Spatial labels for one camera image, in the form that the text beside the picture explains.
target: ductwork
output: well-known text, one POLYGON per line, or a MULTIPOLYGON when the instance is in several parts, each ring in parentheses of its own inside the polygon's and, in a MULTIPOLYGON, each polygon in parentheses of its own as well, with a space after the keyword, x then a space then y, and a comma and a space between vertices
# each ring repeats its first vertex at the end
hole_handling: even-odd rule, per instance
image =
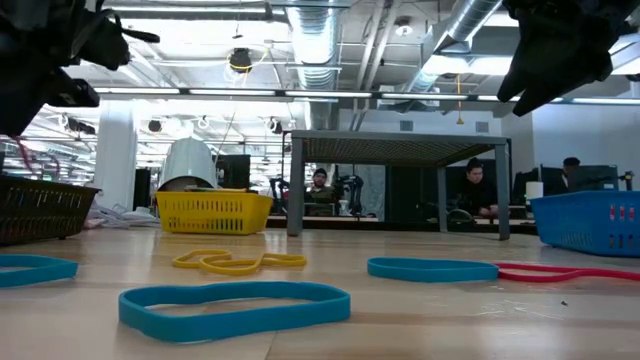
POLYGON ((104 6, 118 12, 122 19, 267 21, 287 24, 282 9, 272 9, 269 3, 246 4, 236 7, 172 5, 161 2, 110 1, 104 6))
POLYGON ((439 76, 430 71, 431 56, 437 52, 470 52, 471 39, 501 4, 501 0, 458 0, 448 19, 430 27, 423 43, 425 62, 403 91, 427 92, 431 89, 439 76))
MULTIPOLYGON (((337 73, 323 69, 322 65, 336 62, 338 10, 332 8, 287 8, 292 28, 292 47, 296 62, 318 65, 316 68, 298 69, 300 86, 305 90, 334 90, 337 73)), ((305 105, 307 127, 313 130, 337 130, 338 104, 310 101, 305 105)))

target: red rubber band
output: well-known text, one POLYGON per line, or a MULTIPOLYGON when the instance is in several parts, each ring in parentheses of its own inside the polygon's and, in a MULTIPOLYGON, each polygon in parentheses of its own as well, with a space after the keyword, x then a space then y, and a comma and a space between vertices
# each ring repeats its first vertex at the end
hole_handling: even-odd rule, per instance
POLYGON ((628 271, 592 269, 592 268, 575 268, 562 266, 546 266, 546 265, 530 265, 530 264, 511 264, 498 263, 495 264, 500 269, 498 277, 500 279, 522 281, 522 282, 559 282, 575 279, 582 276, 598 276, 615 279, 624 279, 632 281, 640 281, 640 273, 632 273, 628 271), (530 275, 530 274, 514 274, 504 269, 539 271, 546 273, 555 273, 554 275, 530 275))

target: white column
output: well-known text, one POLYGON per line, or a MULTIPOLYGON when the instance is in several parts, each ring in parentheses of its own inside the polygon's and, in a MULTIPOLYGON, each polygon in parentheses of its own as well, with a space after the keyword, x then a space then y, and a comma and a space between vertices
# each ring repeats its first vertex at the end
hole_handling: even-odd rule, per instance
POLYGON ((134 102, 105 101, 101 105, 94 186, 102 192, 99 205, 119 204, 132 210, 138 149, 134 102))
POLYGON ((640 98, 640 82, 629 82, 631 87, 631 97, 640 98))

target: table leg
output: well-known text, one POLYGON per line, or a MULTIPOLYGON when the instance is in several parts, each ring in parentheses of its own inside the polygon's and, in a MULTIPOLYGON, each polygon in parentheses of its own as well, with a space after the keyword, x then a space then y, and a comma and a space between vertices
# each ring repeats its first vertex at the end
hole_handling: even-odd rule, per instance
POLYGON ((438 168, 438 224, 447 232, 447 168, 438 168))
POLYGON ((291 140, 291 177, 287 206, 287 234, 298 236, 302 232, 304 216, 304 142, 291 140))
POLYGON ((507 149, 505 145, 495 147, 496 177, 498 190, 498 229, 500 240, 509 240, 509 183, 507 175, 507 149))

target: yellow basket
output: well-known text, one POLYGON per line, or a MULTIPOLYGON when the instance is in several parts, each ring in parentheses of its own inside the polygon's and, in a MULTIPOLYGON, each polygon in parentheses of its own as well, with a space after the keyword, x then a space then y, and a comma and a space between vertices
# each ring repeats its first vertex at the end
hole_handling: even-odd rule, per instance
POLYGON ((249 235, 261 232, 273 199, 245 191, 156 193, 162 230, 249 235))

